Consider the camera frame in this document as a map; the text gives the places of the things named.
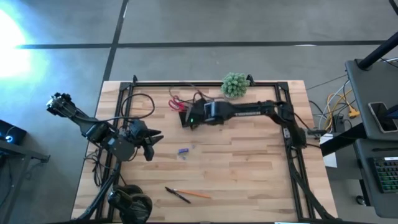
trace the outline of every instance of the wooden table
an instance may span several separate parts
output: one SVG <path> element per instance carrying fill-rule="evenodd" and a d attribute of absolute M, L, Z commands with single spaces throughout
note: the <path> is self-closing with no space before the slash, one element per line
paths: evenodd
<path fill-rule="evenodd" d="M 295 112 L 309 125 L 313 119 L 303 81 L 287 81 Z M 96 117 L 114 116 L 120 82 L 105 82 Z M 200 88 L 210 96 L 222 96 L 220 88 Z M 173 88 L 173 95 L 192 98 L 190 87 Z M 281 128 L 265 116 L 233 118 L 223 126 L 183 129 L 178 113 L 168 106 L 168 87 L 135 87 L 155 101 L 155 112 L 144 121 L 165 136 L 154 147 L 153 161 L 147 162 L 139 150 L 132 162 L 123 162 L 121 174 L 128 184 L 140 186 L 153 201 L 149 222 L 272 222 L 297 221 Z M 275 100 L 268 87 L 250 87 L 245 97 L 234 103 Z M 133 98 L 131 115 L 151 110 L 144 96 Z M 179 149 L 189 148 L 185 160 Z M 87 154 L 95 147 L 90 145 Z M 303 150 L 310 188 L 320 203 L 337 216 L 320 149 Z M 72 217 L 78 217 L 98 193 L 90 161 L 84 163 Z M 168 193 L 164 187 L 191 190 L 211 199 L 186 195 L 192 204 Z M 302 205 L 305 200 L 301 194 Z M 119 212 L 114 221 L 119 221 Z"/>

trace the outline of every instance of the yellow cable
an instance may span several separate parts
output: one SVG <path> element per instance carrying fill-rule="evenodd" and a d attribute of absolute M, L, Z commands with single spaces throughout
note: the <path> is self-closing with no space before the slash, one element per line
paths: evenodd
<path fill-rule="evenodd" d="M 328 112 L 329 112 L 329 115 L 328 115 L 328 117 L 327 117 L 327 119 L 326 119 L 326 121 L 325 121 L 325 123 L 324 123 L 324 130 L 328 130 L 330 127 L 331 127 L 331 121 L 332 121 L 332 119 L 331 119 L 331 117 L 332 117 L 332 111 L 334 111 L 335 109 L 336 109 L 336 107 L 337 107 L 337 105 L 338 105 L 338 103 L 341 101 L 341 100 L 345 100 L 345 102 L 348 104 L 348 102 L 347 102 L 347 100 L 346 100 L 346 97 L 345 96 L 347 96 L 349 93 L 351 93 L 353 90 L 349 90 L 349 91 L 347 91 L 346 92 L 346 94 L 344 95 L 344 96 L 342 96 L 341 94 L 337 94 L 340 98 L 338 99 L 338 101 L 335 103 L 335 105 L 333 106 L 333 108 L 332 108 L 332 110 L 330 110 L 330 107 L 329 107 L 329 105 L 330 105 L 330 97 L 331 96 L 333 96 L 333 94 L 330 94 L 329 96 L 328 96 L 328 101 L 327 101 L 327 105 L 328 105 Z"/>

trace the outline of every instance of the green plush toy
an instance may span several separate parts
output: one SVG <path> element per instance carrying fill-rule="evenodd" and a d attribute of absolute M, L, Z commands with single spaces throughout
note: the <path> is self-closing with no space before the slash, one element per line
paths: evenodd
<path fill-rule="evenodd" d="M 233 73 L 229 72 L 227 76 L 223 79 L 223 85 L 221 86 L 221 91 L 228 98 L 238 98 L 244 96 L 249 86 L 249 80 L 243 73 Z"/>

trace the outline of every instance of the wheel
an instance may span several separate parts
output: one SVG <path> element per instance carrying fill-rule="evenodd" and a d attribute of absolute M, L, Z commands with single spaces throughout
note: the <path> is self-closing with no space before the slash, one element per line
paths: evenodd
<path fill-rule="evenodd" d="M 355 201 L 358 205 L 366 206 L 365 199 L 363 198 L 363 196 L 360 195 L 356 196 Z"/>

